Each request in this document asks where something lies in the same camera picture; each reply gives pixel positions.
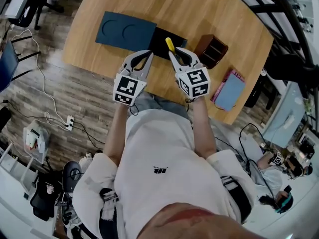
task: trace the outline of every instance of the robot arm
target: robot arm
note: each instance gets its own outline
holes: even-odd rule
[[[147,85],[147,76],[154,54],[150,50],[141,50],[126,57],[116,74],[113,88],[113,100],[133,106],[136,98]],[[145,59],[141,68],[135,68]]]
[[[195,53],[178,47],[174,50],[175,53],[169,51],[169,58],[176,72],[175,78],[179,87],[191,99],[208,95],[210,77],[207,68],[201,64]]]

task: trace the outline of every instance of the gray pants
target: gray pants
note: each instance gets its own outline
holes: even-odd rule
[[[174,103],[172,101],[166,100],[164,98],[158,97],[146,91],[143,91],[140,96],[136,99],[135,105],[131,107],[131,112],[137,114],[138,112],[156,109],[156,110],[165,110],[177,115],[182,116],[185,119],[189,120],[186,108],[180,104]]]

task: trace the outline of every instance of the light blue book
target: light blue book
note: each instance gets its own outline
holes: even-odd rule
[[[215,100],[217,107],[230,111],[235,106],[238,98],[245,88],[245,83],[237,78],[236,75],[230,74],[225,85]]]

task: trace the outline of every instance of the wooden table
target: wooden table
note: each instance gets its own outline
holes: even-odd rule
[[[63,60],[114,78],[131,51],[95,43],[105,11],[146,19],[158,27],[188,40],[194,50],[203,34],[214,34],[229,46],[219,64],[209,70],[209,115],[232,124],[249,97],[270,51],[273,38],[259,18],[241,0],[83,0],[68,34]],[[230,112],[209,101],[224,75],[233,66],[245,78],[246,87]],[[168,100],[185,104],[185,96],[175,83],[170,61],[154,57],[146,90]]]

